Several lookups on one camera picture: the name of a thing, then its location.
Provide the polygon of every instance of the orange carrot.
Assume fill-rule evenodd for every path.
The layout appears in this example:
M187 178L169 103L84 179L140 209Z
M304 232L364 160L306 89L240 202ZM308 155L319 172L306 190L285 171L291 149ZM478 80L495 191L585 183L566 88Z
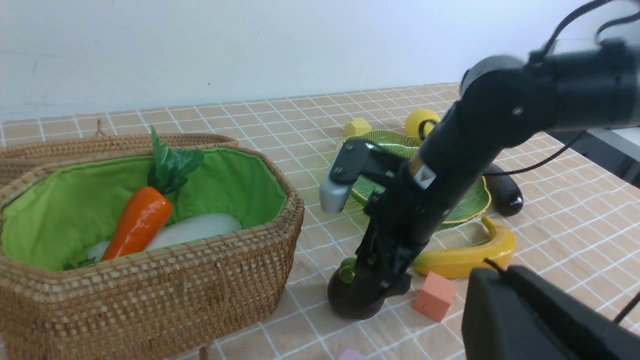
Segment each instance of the orange carrot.
M144 251L169 220L172 211L173 204L153 187L145 186L135 192L101 261Z
M164 197L187 183L204 160L201 150L171 149L151 127L155 165L147 186L129 199L101 261L144 251L171 217L173 204Z

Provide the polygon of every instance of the banana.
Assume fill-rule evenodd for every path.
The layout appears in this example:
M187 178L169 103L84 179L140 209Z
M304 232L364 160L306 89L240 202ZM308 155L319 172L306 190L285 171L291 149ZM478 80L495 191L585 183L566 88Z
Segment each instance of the banana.
M413 269L422 275L434 272L448 279L466 278L473 268L489 267L483 263L489 258L501 267L506 267L516 249L513 231L498 226L488 217L482 218L489 242L465 249L442 249L425 251L413 262Z

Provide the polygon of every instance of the grid pattern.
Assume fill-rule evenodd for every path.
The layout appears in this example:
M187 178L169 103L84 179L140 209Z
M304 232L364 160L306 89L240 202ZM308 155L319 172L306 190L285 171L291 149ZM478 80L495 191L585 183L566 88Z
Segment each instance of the grid pattern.
M267 320L218 339L210 347L175 359L336 360L349 347L372 360L465 358L461 321L467 280L447 317L434 323L417 314L412 290L388 299L370 320L345 322L326 301L328 279L352 256L367 226L355 201L339 215L320 210L319 182L326 173L342 127L363 117L374 129L404 132L404 119L418 108L439 114L458 98L457 84L413 86L205 104L68 117L15 120L0 126L2 145L94 136L97 119L109 134L215 132L239 139L266 154L305 199L305 222L289 278L277 310ZM504 151L504 169L532 165L561 144L541 133ZM488 213L516 232L513 264L532 268L588 306L612 318L640 290L640 191L573 151L533 172L514 177L525 197L524 210L511 218ZM437 233L428 249L469 247L485 241L478 221ZM640 334L640 308L623 326Z

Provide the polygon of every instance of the green plate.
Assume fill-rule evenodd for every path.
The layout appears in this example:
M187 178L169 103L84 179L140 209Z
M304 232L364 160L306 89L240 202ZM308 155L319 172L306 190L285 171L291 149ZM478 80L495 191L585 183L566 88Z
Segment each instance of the green plate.
M361 136L349 136L348 139L363 138L370 140L398 155L405 158L411 158L418 150L422 140L417 137L406 136L401 133L387 130L370 131ZM353 185L351 197L360 205L365 206L367 199L374 190L384 190L384 187L367 180L364 176L358 178ZM449 229L451 227L467 222L480 214L484 213L491 204L491 194L486 187L486 181L482 177L462 198L460 203L451 211L451 214L442 223L439 230Z

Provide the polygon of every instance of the wicker basket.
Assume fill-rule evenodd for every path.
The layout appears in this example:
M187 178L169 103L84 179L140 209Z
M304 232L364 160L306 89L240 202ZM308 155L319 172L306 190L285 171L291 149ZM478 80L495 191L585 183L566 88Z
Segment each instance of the wicker basket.
M291 271L304 203L264 155L225 147L260 157L281 184L287 200L275 221L68 272L0 252L0 332L10 359L164 359L270 315ZM4 186L0 202L61 167L121 157L35 168Z
M217 134L160 134L172 147L208 149L221 144L237 145L235 139ZM91 158L108 154L126 156L151 153L149 135L96 136L95 138L35 142L0 149L0 187L46 163Z

